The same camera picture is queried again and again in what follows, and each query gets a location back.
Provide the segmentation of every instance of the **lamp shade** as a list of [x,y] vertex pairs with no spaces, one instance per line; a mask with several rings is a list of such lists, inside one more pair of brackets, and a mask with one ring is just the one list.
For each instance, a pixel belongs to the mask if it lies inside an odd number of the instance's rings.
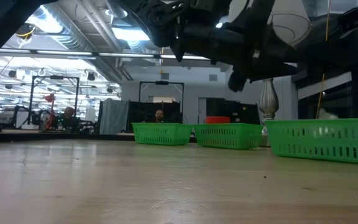
[[111,86],[107,87],[107,92],[112,93],[112,87]]
[[89,81],[94,81],[95,80],[94,72],[88,72],[88,80]]
[[[245,0],[232,0],[229,22],[233,21],[246,5]],[[310,32],[311,23],[302,0],[276,0],[268,23],[273,22],[276,34],[290,45],[301,42]]]

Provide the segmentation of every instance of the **green plastic basket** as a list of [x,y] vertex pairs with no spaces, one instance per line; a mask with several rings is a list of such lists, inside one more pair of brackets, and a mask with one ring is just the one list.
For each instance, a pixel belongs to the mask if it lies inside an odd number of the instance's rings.
[[358,163],[358,119],[267,121],[278,156]]
[[255,124],[199,124],[194,128],[199,146],[252,149],[259,147],[263,127]]
[[135,141],[139,144],[181,146],[189,143],[192,127],[173,123],[133,123]]

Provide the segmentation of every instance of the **table surface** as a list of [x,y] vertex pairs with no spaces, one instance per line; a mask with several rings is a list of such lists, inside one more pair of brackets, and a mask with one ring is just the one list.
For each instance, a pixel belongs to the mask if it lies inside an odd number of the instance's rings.
[[358,165],[194,144],[0,144],[0,223],[358,223]]

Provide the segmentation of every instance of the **silver candlestick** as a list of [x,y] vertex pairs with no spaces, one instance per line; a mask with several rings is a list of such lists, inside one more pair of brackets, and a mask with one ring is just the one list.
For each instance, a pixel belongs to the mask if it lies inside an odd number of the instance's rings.
[[262,130],[261,146],[270,146],[269,133],[267,131],[265,121],[274,120],[274,117],[276,117],[275,113],[278,111],[278,108],[278,97],[276,91],[274,90],[273,78],[265,79],[263,80],[262,93],[260,94],[259,99],[259,110],[264,116],[262,121],[264,128]]

